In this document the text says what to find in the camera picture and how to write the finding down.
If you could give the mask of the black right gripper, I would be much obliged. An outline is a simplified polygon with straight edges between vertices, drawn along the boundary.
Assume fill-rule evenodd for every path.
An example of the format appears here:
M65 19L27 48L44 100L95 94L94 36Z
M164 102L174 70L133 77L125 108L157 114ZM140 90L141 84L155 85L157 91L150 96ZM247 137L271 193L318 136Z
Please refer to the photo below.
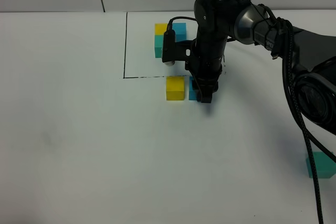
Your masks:
M193 76L192 90L196 94L201 93L202 103L211 103L213 93L218 90L226 44L227 37L209 41L194 39L191 43L191 54L185 69Z

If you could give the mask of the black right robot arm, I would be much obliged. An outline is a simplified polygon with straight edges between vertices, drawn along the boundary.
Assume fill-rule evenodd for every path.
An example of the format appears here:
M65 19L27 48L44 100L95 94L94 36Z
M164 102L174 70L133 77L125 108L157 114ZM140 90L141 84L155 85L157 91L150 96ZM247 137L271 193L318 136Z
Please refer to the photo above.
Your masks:
M321 128L335 132L335 38L294 27L269 7L250 0L196 0L198 24L192 47L199 60L194 73L197 100L210 103L217 91L221 59L230 40L261 45L285 64L284 83L299 111Z

